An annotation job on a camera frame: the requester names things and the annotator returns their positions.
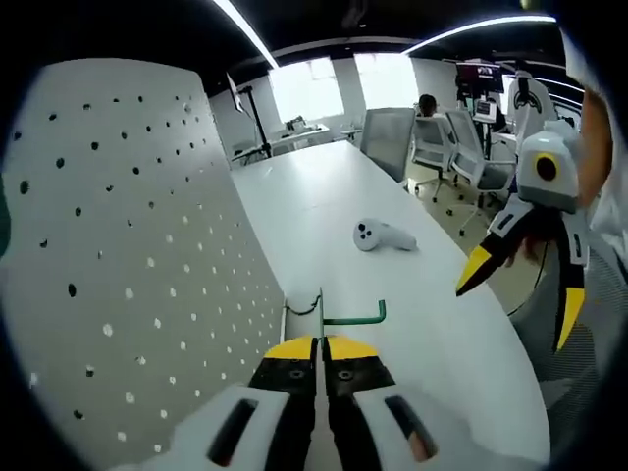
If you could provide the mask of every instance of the fluorescent light strip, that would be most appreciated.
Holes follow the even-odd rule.
[[[508,23],[556,23],[556,19],[552,17],[543,16],[543,15],[521,15],[518,17],[503,17],[503,18],[493,18],[492,20],[484,20],[483,22],[477,22],[471,25],[457,27],[456,29],[452,29],[451,31],[443,32],[439,34],[438,36],[434,36],[431,39],[427,39],[425,41],[419,42],[418,44],[415,44],[409,49],[406,49],[405,51],[403,51],[401,54],[410,54],[411,52],[414,52],[417,49],[420,49],[422,47],[425,47],[428,44],[432,44],[433,42],[440,41],[441,39],[454,36],[455,34],[459,34],[464,31],[469,31],[471,29],[477,29],[479,27],[485,27],[485,26],[505,25]]]
[[[539,78],[539,77],[535,77],[535,79],[538,80],[538,81],[546,81],[547,83],[555,83],[556,85],[566,86],[567,88],[571,88],[572,90],[576,90],[576,91],[579,91],[581,93],[585,92],[585,90],[583,88],[578,88],[577,86],[573,86],[573,85],[570,85],[568,83],[563,83],[562,81],[555,81],[555,80],[550,80],[548,78]]]
[[[266,58],[268,63],[273,66],[273,69],[278,69],[279,64],[275,58],[271,55],[270,51],[264,45],[259,36],[255,33],[251,25],[244,19],[244,17],[240,14],[240,12],[236,9],[234,5],[229,0],[214,0],[214,3],[220,7],[220,9],[225,12],[229,18],[239,27],[246,37],[253,43],[253,45],[257,48],[259,52]]]
[[[578,103],[577,101],[570,100],[569,98],[565,98],[564,96],[554,95],[553,93],[549,93],[549,96],[553,96],[554,98],[558,98],[559,100],[564,100],[568,103],[573,103],[578,108],[582,108],[582,103]]]

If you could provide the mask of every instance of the black ceiling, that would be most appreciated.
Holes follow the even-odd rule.
[[[271,51],[322,39],[387,36],[414,41],[497,15],[522,13],[515,0],[233,0]],[[198,72],[211,96],[230,71],[242,83],[266,73],[258,51],[212,0],[31,0],[3,5],[5,64],[13,90],[40,66],[85,57],[153,61]],[[408,43],[340,43],[278,57],[286,64],[330,54],[400,51]],[[417,51],[433,59],[527,56],[562,64],[554,25],[499,26]]]

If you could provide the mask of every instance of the floor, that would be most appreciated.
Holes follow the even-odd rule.
[[[424,182],[434,179],[437,176],[437,172],[408,163],[406,175],[416,182]],[[435,188],[436,183],[421,185],[418,199],[455,243],[468,255],[486,235],[489,222],[502,203],[494,202],[491,208],[486,208],[482,211],[482,215],[476,216],[466,226],[465,235],[460,236],[458,230],[469,217],[472,209],[456,209],[453,211],[452,216],[446,214],[446,209],[453,204],[473,203],[475,198],[477,198],[477,193],[463,179],[460,179],[458,187],[454,187],[451,181],[447,180],[441,186],[438,200],[434,203],[432,202],[432,196]],[[460,195],[464,197],[463,201],[458,200]],[[539,266],[529,262],[522,256],[518,256],[510,268],[502,267],[498,269],[489,278],[488,283],[504,311],[510,312],[527,299],[538,276]]]

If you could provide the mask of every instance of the gray office chair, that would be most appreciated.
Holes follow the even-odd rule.
[[[451,160],[453,170],[466,179],[479,193],[478,200],[473,204],[454,204],[447,208],[446,213],[453,215],[454,209],[472,209],[471,215],[460,226],[458,233],[464,236],[464,228],[477,215],[484,205],[484,194],[510,188],[517,162],[487,160],[480,139],[477,135],[471,115],[467,110],[447,111],[447,118],[457,140],[456,153]]]
[[[628,316],[628,279],[617,256],[589,234],[586,298],[563,349],[551,351],[558,306],[558,255],[548,253],[546,274],[510,319],[528,352],[548,410],[552,454],[568,445],[591,403]]]
[[[412,162],[438,172],[434,179],[419,182],[416,186],[436,182],[437,186],[434,194],[432,194],[432,201],[436,203],[443,183],[443,172],[448,172],[450,169],[456,143],[446,135],[442,118],[417,118],[413,134],[414,154],[412,155]]]
[[[360,144],[364,154],[405,186],[405,165],[412,144],[413,127],[412,108],[368,110]]]

